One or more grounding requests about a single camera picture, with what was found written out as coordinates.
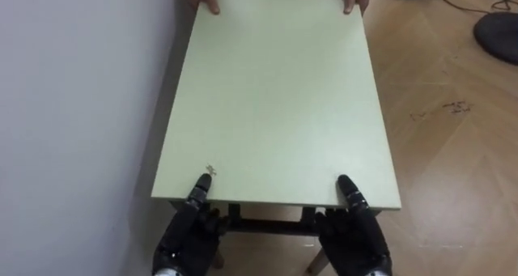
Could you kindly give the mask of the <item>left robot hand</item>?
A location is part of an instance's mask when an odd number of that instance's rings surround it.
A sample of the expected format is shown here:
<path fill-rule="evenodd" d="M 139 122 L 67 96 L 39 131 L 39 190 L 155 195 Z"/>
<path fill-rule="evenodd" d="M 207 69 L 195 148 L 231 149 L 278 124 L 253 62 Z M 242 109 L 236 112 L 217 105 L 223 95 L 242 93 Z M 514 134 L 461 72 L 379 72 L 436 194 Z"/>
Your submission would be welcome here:
<path fill-rule="evenodd" d="M 228 229 L 228 218 L 206 202 L 212 177 L 202 174 L 180 204 L 152 259 L 153 275 L 205 276 Z"/>

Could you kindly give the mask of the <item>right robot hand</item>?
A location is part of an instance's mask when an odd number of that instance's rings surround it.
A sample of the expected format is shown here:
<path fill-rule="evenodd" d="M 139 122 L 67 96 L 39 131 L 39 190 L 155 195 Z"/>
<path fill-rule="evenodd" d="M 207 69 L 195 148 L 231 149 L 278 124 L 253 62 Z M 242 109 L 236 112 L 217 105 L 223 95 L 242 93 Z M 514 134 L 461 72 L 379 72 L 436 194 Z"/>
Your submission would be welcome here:
<path fill-rule="evenodd" d="M 340 175 L 337 184 L 346 208 L 315 215 L 329 263 L 339 276 L 392 276 L 389 247 L 367 200 L 347 175 Z"/>

